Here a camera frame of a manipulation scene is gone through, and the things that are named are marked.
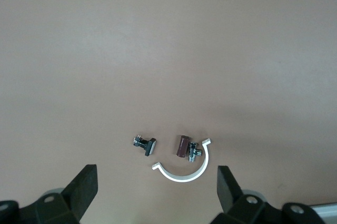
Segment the white plastic clip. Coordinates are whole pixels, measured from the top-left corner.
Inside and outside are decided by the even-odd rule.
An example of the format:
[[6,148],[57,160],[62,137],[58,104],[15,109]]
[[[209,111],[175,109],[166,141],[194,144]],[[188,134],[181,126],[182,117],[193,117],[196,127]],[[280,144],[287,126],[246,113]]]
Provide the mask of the white plastic clip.
[[194,173],[187,175],[187,176],[176,176],[173,175],[171,173],[169,173],[167,170],[164,169],[164,167],[162,166],[162,164],[160,162],[152,165],[152,169],[159,169],[160,172],[167,177],[168,179],[175,181],[175,182],[180,182],[180,183],[185,183],[185,182],[190,182],[193,181],[194,179],[197,179],[198,177],[200,177],[202,175],[202,173],[204,173],[205,169],[207,168],[207,165],[209,163],[209,152],[207,149],[207,145],[211,143],[211,139],[206,139],[202,142],[202,147],[204,148],[205,151],[205,160],[203,162],[203,164],[201,165],[201,167],[195,171]]

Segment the metal screw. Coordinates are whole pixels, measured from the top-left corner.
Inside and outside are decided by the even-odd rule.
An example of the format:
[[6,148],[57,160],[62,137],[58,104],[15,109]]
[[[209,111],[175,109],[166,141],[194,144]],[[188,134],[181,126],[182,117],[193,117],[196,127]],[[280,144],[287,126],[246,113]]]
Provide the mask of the metal screw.
[[55,199],[54,196],[49,196],[49,197],[44,199],[44,202],[45,203],[52,202],[54,199]]
[[0,211],[6,210],[8,208],[8,204],[3,204],[0,206]]
[[304,213],[303,208],[300,207],[300,206],[297,206],[297,205],[295,205],[295,204],[293,204],[293,205],[290,207],[290,209],[291,209],[293,212],[295,212],[295,213],[300,213],[300,214],[303,214],[303,213]]
[[197,155],[198,157],[200,157],[200,156],[202,155],[201,149],[196,149],[196,150],[194,151],[194,154]]
[[257,204],[257,203],[258,203],[257,199],[256,199],[255,197],[253,197],[253,196],[248,196],[248,197],[246,198],[246,200],[247,200],[248,203],[250,203],[250,204]]

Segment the screw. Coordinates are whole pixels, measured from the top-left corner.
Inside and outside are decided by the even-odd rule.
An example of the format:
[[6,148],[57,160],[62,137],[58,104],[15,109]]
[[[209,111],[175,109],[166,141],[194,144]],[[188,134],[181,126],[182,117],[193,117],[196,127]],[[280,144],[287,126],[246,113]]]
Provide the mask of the screw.
[[49,197],[44,199],[44,202],[45,203],[52,202],[54,199],[55,199],[54,196],[49,196]]
[[300,207],[300,206],[297,206],[297,205],[295,205],[295,204],[293,204],[293,205],[290,207],[290,209],[291,209],[293,212],[295,212],[295,213],[299,213],[299,214],[303,214],[303,213],[304,213],[303,208]]
[[8,204],[3,204],[0,206],[0,211],[6,210],[8,208]]
[[247,198],[246,198],[246,200],[248,201],[248,203],[250,203],[250,204],[257,204],[257,199],[255,198],[255,197],[253,197],[253,196],[248,196]]

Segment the brown capacitor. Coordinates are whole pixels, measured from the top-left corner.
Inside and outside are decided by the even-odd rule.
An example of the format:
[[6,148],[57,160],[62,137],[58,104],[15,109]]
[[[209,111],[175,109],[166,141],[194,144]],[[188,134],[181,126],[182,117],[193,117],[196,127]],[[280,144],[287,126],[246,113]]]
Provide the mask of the brown capacitor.
[[181,140],[179,143],[179,148],[177,151],[177,156],[179,157],[186,157],[186,153],[187,153],[187,149],[189,147],[189,142],[190,142],[191,138],[188,136],[181,136]]

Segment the small hardware part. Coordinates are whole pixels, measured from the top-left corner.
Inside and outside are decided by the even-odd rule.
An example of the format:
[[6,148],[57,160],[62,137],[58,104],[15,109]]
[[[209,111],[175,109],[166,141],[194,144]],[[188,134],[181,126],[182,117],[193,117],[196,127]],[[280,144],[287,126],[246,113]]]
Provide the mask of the small hardware part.
[[196,156],[199,157],[202,154],[202,150],[201,149],[197,149],[196,147],[198,147],[198,143],[196,143],[196,142],[190,142],[189,143],[189,150],[190,150],[189,162],[194,162],[195,157]]
[[209,163],[209,151],[207,149],[207,145],[211,144],[211,139],[206,139],[202,142],[202,147],[204,148],[205,151],[205,159],[203,164],[201,165],[201,167],[195,171],[194,173],[190,174],[190,175],[186,175],[186,176],[177,176],[174,175],[170,172],[168,172],[160,162],[155,163],[154,165],[152,165],[152,169],[159,169],[159,171],[168,179],[174,181],[174,182],[179,182],[179,183],[186,183],[186,182],[190,182],[193,181],[194,179],[197,179],[198,177],[200,177],[202,175],[202,173],[204,173],[204,171],[207,168],[207,165]]
[[136,147],[141,147],[145,150],[145,156],[152,154],[154,146],[156,145],[156,139],[152,138],[149,141],[144,140],[140,135],[133,139],[133,145]]
[[196,156],[202,155],[202,150],[197,149],[198,143],[192,142],[192,138],[182,135],[179,143],[179,148],[177,151],[177,156],[184,158],[189,155],[189,161],[194,162]]

